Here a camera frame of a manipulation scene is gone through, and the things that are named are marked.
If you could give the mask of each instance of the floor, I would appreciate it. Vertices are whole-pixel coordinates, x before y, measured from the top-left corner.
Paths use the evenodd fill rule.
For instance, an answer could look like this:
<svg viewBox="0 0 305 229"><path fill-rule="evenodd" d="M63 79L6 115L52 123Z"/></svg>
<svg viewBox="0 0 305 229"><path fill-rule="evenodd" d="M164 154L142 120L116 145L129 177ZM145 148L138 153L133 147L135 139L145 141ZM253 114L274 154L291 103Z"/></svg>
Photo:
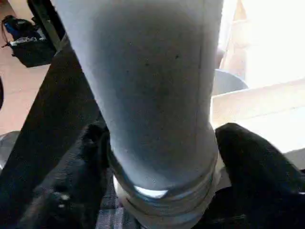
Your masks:
<svg viewBox="0 0 305 229"><path fill-rule="evenodd" d="M10 5L0 3L0 19L10 14L14 15ZM0 36L0 46L4 43ZM48 68L48 65L26 68L17 58L12 57L10 47L0 48L0 76L4 84L0 135L22 128Z"/></svg>

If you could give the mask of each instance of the black fabric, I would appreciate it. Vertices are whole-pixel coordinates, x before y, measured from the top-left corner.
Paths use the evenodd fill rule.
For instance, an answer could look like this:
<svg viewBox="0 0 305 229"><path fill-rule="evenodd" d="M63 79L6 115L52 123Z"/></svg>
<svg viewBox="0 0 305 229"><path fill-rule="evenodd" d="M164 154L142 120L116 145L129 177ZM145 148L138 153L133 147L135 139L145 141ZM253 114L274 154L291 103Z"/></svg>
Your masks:
<svg viewBox="0 0 305 229"><path fill-rule="evenodd" d="M0 175L0 228L16 222L33 189L98 114L81 67L65 39Z"/></svg>
<svg viewBox="0 0 305 229"><path fill-rule="evenodd" d="M19 229L92 229L107 187L103 120L88 125L60 163L35 189Z"/></svg>
<svg viewBox="0 0 305 229"><path fill-rule="evenodd" d="M232 187L216 193L195 228L304 228L304 175L237 124L219 127L216 138Z"/></svg>
<svg viewBox="0 0 305 229"><path fill-rule="evenodd" d="M1 110L2 105L3 105L3 101L4 101L4 89L3 89L2 79L1 79L1 76L0 76L0 110Z"/></svg>

